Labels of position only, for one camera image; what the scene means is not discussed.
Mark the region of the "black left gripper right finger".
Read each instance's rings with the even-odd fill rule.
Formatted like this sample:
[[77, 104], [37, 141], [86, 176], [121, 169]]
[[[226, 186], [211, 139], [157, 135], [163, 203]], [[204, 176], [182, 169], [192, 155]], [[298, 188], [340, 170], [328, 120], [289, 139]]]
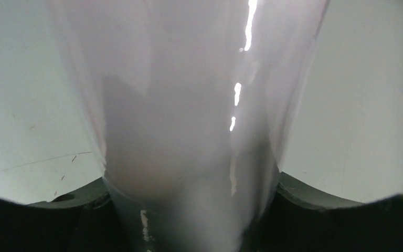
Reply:
[[259, 251], [403, 251], [403, 194], [360, 203], [282, 173], [257, 244]]

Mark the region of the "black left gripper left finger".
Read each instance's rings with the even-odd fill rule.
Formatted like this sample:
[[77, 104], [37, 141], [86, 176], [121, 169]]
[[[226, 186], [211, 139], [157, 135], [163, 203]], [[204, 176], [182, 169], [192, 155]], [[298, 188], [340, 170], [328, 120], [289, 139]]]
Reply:
[[51, 202], [0, 198], [0, 251], [128, 251], [101, 178]]

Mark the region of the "white shuttlecock tube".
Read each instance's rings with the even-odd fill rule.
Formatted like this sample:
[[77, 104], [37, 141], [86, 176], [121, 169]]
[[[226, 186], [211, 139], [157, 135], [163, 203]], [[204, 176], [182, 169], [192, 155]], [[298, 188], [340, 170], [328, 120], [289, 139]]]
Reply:
[[46, 1], [136, 251], [258, 251], [328, 1]]

